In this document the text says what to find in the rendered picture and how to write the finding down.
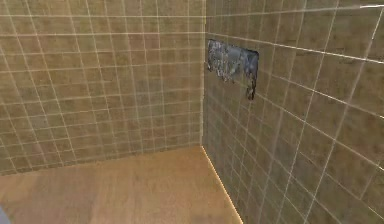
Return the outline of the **dark grey hanging towel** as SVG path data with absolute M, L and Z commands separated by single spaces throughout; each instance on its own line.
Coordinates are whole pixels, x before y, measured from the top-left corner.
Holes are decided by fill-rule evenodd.
M 214 39 L 208 40 L 207 53 L 207 69 L 215 72 L 223 81 L 233 81 L 237 75 L 244 75 L 248 81 L 245 95 L 248 100 L 253 100 L 259 53 Z

